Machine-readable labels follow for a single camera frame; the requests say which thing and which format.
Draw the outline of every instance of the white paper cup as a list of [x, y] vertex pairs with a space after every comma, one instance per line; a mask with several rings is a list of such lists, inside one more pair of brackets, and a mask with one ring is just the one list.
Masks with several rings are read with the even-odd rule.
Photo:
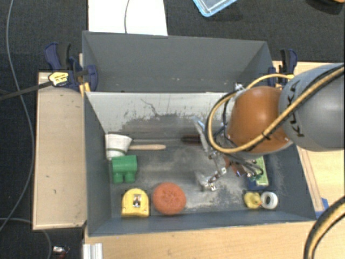
[[106, 156], [108, 160], [111, 160], [114, 157], [123, 156], [127, 153], [132, 138], [121, 134], [109, 133], [105, 135], [105, 141]]

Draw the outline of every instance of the wooden stick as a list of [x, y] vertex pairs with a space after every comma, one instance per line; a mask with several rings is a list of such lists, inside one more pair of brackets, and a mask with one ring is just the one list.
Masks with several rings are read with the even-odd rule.
[[147, 145], [132, 145], [129, 146], [131, 151], [160, 151], [166, 149], [166, 145], [161, 144], [147, 144]]

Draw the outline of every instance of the gray box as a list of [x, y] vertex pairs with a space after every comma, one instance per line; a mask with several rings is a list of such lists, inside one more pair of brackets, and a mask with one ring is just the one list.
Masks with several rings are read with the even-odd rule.
[[[272, 61], [265, 42], [84, 32], [83, 55], [84, 65], [95, 64], [100, 78], [98, 91], [86, 93], [84, 101], [89, 236], [316, 219], [294, 146], [265, 157], [271, 182], [267, 190], [277, 193], [277, 209], [251, 211], [242, 200], [246, 180], [233, 173], [219, 181], [219, 190], [201, 192], [195, 172], [210, 175], [215, 166], [201, 146], [181, 142], [183, 135], [197, 133], [191, 117], [205, 120], [235, 82], [247, 83], [267, 72]], [[136, 182], [114, 185], [105, 157], [108, 132], [167, 148], [135, 152]], [[162, 181], [185, 191], [181, 214], [162, 216], [151, 206], [148, 218], [121, 218], [126, 190], [139, 187], [150, 196]]]

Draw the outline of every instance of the black floor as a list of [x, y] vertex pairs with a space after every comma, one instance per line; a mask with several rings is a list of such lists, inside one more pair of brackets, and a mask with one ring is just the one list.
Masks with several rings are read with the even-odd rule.
[[[0, 0], [0, 90], [14, 91], [6, 55], [5, 24], [11, 0]], [[274, 60], [292, 48], [300, 61], [344, 61], [344, 6], [318, 0], [240, 0], [213, 17], [203, 17], [192, 0], [164, 0], [168, 34], [265, 40]], [[10, 51], [21, 88], [37, 82], [47, 68], [44, 47], [71, 42], [81, 51], [87, 29], [87, 0], [15, 0], [10, 22]], [[35, 125], [34, 93], [24, 96]], [[0, 218], [6, 217], [24, 187], [31, 160], [27, 121], [19, 98], [0, 102]], [[32, 181], [14, 217], [31, 219]], [[80, 256], [81, 229], [49, 231], [52, 244], [68, 245], [67, 258]], [[0, 258], [46, 258], [44, 235], [30, 226], [8, 223], [0, 233]]]

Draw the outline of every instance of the green lego brick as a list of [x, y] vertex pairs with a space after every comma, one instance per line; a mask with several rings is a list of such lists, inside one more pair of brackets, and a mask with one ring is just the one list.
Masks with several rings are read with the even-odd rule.
[[135, 174], [137, 171], [136, 155], [124, 155], [112, 158], [113, 165], [113, 182], [115, 184], [135, 182]]

